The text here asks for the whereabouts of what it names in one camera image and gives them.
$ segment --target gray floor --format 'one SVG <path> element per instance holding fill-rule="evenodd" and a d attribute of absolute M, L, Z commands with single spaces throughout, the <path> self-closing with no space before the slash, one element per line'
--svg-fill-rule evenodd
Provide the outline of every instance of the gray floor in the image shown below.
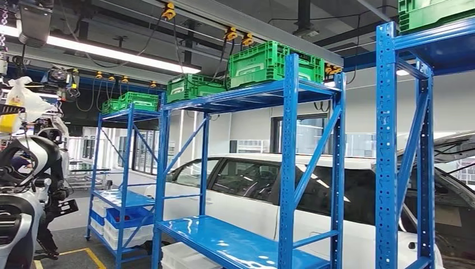
<path fill-rule="evenodd" d="M 49 228 L 53 233 L 53 238 L 58 246 L 59 253 L 76 251 L 89 248 L 101 263 L 108 269 L 115 268 L 114 256 L 102 245 L 101 241 L 93 235 L 88 242 L 84 238 L 86 221 L 89 208 L 89 191 L 76 190 L 70 198 L 76 199 L 79 211 L 57 218 L 51 222 Z M 147 252 L 139 250 L 129 255 L 144 255 Z M 123 263 L 123 269 L 149 269 L 151 258 L 143 258 L 137 261 Z M 68 253 L 59 256 L 57 261 L 44 259 L 41 261 L 44 269 L 97 269 L 98 266 L 85 251 Z"/>

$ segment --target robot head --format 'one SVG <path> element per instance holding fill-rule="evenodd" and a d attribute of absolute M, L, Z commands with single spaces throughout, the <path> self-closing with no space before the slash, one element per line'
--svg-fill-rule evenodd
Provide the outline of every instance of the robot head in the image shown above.
<path fill-rule="evenodd" d="M 63 143 L 63 134 L 56 128 L 44 128 L 38 133 L 38 136 L 51 140 L 56 145 L 61 145 Z"/>

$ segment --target diagonal brace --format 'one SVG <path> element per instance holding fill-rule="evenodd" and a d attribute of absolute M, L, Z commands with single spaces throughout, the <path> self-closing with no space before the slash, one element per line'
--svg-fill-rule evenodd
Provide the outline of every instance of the diagonal brace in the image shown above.
<path fill-rule="evenodd" d="M 114 143 L 112 143 L 112 141 L 110 140 L 109 136 L 107 135 L 106 132 L 104 132 L 104 129 L 101 128 L 101 131 L 103 132 L 105 138 L 107 139 L 107 141 L 109 141 L 109 143 L 111 144 L 112 148 L 114 148 L 115 152 L 117 153 L 117 155 L 119 155 L 119 158 L 122 160 L 122 164 L 125 164 L 125 160 L 124 160 L 124 157 L 122 157 L 122 155 L 120 154 L 120 151 L 114 146 Z"/>
<path fill-rule="evenodd" d="M 323 148 L 325 144 L 327 143 L 328 138 L 330 137 L 330 134 L 332 133 L 332 130 L 335 127 L 335 124 L 337 123 L 337 120 L 341 115 L 341 112 L 342 112 L 341 105 L 337 105 L 333 111 L 332 116 L 330 117 L 330 120 L 328 121 L 328 125 L 323 130 L 322 138 L 320 139 L 320 141 L 318 141 L 318 145 L 315 148 L 315 151 L 313 152 L 313 155 L 309 161 L 309 164 L 307 165 L 307 169 L 305 170 L 305 173 L 300 179 L 299 185 L 297 186 L 297 189 L 295 190 L 294 209 L 297 207 L 297 205 L 300 202 L 300 199 L 302 198 L 302 195 L 304 194 L 304 190 L 307 187 L 307 184 L 310 180 L 310 176 L 313 173 L 313 170 L 316 166 L 316 163 L 318 162 L 318 159 L 320 159 L 320 156 L 322 155 Z"/>
<path fill-rule="evenodd" d="M 398 173 L 398 214 L 401 214 L 402 203 L 406 196 L 407 183 L 409 181 L 409 175 L 412 170 L 414 158 L 416 157 L 417 144 L 420 140 L 420 134 L 422 130 L 422 124 L 426 115 L 427 103 L 429 102 L 429 94 L 427 92 L 420 93 L 419 100 L 417 102 L 416 111 L 414 113 L 414 119 L 411 125 L 411 131 L 409 133 L 409 139 L 407 140 L 406 151 L 399 168 Z"/>
<path fill-rule="evenodd" d="M 138 135 L 138 137 L 140 137 L 140 139 L 142 140 L 143 144 L 145 145 L 145 147 L 147 148 L 147 150 L 150 152 L 150 154 L 152 155 L 152 157 L 155 159 L 155 161 L 158 163 L 159 162 L 159 158 L 157 156 L 155 156 L 155 154 L 153 154 L 153 150 L 152 148 L 148 145 L 147 143 L 147 140 L 145 140 L 145 137 L 143 137 L 143 135 L 140 133 L 139 129 L 137 128 L 137 126 L 134 124 L 133 125 L 133 128 L 135 130 L 135 133 Z"/>
<path fill-rule="evenodd" d="M 192 133 L 192 135 L 190 136 L 190 138 L 187 140 L 187 142 L 183 145 L 183 147 L 181 147 L 180 151 L 173 157 L 173 159 L 170 161 L 170 164 L 168 165 L 168 167 L 165 169 L 165 171 L 163 172 L 164 174 L 164 177 L 168 174 L 168 172 L 171 170 L 171 168 L 173 167 L 173 165 L 175 165 L 176 161 L 178 161 L 178 158 L 180 158 L 180 156 L 183 154 L 183 152 L 185 151 L 185 149 L 187 149 L 187 147 L 190 145 L 190 143 L 193 141 L 193 138 L 198 134 L 199 130 L 201 130 L 204 126 L 204 124 L 206 122 L 208 122 L 210 119 L 210 117 L 206 117 L 205 119 L 203 119 L 201 121 L 201 123 L 199 124 L 198 128 L 196 129 L 196 131 L 194 131 Z"/>

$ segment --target black pipe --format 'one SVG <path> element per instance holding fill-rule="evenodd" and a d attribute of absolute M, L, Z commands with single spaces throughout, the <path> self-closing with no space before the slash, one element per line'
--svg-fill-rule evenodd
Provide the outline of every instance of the black pipe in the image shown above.
<path fill-rule="evenodd" d="M 299 20 L 295 23 L 299 30 L 311 29 L 310 22 L 310 0 L 299 0 Z"/>

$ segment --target shelf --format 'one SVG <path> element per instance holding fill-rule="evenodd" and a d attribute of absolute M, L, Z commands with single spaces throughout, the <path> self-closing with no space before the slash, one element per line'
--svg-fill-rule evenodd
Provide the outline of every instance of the shelf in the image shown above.
<path fill-rule="evenodd" d="M 121 122 L 127 123 L 129 120 L 130 109 L 123 109 L 118 112 L 109 113 L 102 115 L 102 120 L 105 122 Z M 133 120 L 134 122 L 141 122 L 144 120 L 158 119 L 160 117 L 160 112 L 158 111 L 149 111 L 142 109 L 134 109 Z"/>
<path fill-rule="evenodd" d="M 208 95 L 162 106 L 163 110 L 185 109 L 220 114 L 283 105 L 284 80 Z M 299 103 L 328 100 L 340 89 L 316 82 L 299 81 Z"/>
<path fill-rule="evenodd" d="M 414 53 L 433 66 L 435 75 L 475 69 L 475 18 L 397 36 L 393 40 L 397 52 Z"/>
<path fill-rule="evenodd" d="M 162 221 L 158 226 L 227 269 L 277 268 L 278 242 L 214 217 L 186 217 Z M 324 259 L 293 250 L 292 269 L 329 267 Z"/>
<path fill-rule="evenodd" d="M 108 191 L 93 191 L 92 194 L 110 204 L 115 209 L 120 209 L 122 207 L 122 190 L 112 189 Z M 126 208 L 153 205 L 155 205 L 155 200 L 153 198 L 127 190 L 127 201 L 125 203 Z"/>
<path fill-rule="evenodd" d="M 92 227 L 91 225 L 89 225 L 89 229 L 94 233 L 94 235 L 103 243 L 104 246 L 107 247 L 107 249 L 113 254 L 113 255 L 117 255 L 117 251 L 113 250 L 110 246 L 109 246 L 109 243 L 107 243 L 107 241 L 104 239 L 104 237 L 102 235 L 100 235 L 95 229 L 94 227 Z M 138 251 L 138 249 L 134 249 L 134 248 L 124 248 L 122 249 L 122 253 L 130 253 L 130 252 L 134 252 L 134 251 Z"/>

